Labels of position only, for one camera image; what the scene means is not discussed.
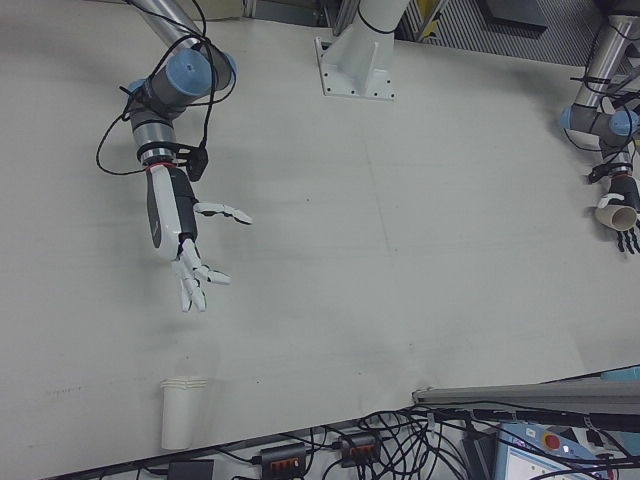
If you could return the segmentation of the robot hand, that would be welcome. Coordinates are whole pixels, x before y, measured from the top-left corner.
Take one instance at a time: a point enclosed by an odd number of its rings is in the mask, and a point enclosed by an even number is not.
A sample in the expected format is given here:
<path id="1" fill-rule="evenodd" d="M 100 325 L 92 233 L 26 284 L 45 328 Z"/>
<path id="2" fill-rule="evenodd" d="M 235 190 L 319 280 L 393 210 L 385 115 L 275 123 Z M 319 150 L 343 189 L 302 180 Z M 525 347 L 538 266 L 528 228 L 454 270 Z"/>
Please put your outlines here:
<path id="1" fill-rule="evenodd" d="M 222 215 L 243 225 L 252 224 L 253 219 L 229 205 L 198 200 L 187 174 L 167 162 L 147 167 L 145 175 L 147 215 L 155 251 L 171 265 L 179 285 L 181 309 L 204 312 L 207 300 L 203 286 L 228 285 L 230 277 L 202 262 L 196 216 Z"/>
<path id="2" fill-rule="evenodd" d="M 621 253 L 639 253 L 639 181 L 636 178 L 626 174 L 612 177 L 594 216 L 601 225 L 616 232 Z"/>

